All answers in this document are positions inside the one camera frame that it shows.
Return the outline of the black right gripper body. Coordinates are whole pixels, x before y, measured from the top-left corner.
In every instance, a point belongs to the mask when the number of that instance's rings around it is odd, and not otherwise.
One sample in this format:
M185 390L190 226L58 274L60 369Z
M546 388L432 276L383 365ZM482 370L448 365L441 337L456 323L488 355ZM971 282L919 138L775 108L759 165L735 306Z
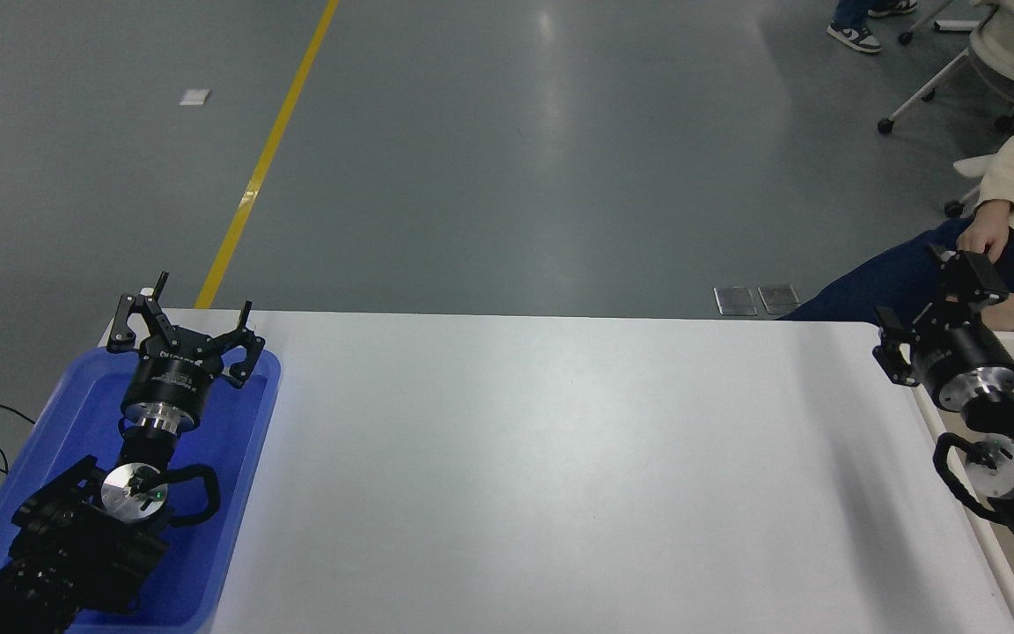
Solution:
M915 330L912 368L938 407L965 407L977 398L1014 390L1014 358L981 322Z

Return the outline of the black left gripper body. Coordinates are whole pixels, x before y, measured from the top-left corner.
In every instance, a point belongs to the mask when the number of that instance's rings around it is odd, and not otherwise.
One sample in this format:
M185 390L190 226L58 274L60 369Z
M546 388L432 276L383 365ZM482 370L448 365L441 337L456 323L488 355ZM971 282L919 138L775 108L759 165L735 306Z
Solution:
M137 417L154 402L176 407L186 417L200 417L209 391L223 370L222 356L208 344L169 350L161 343L144 343L138 364L123 397L125 417Z

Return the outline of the person's right hand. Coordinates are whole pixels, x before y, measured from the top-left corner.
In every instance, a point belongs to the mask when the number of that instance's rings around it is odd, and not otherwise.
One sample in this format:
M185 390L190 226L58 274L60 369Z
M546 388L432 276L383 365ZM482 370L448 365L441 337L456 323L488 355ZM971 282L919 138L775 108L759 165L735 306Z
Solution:
M977 205L973 221L957 241L958 250L986 255L996 263L1009 244L1010 217L1014 204L1002 198L993 198Z

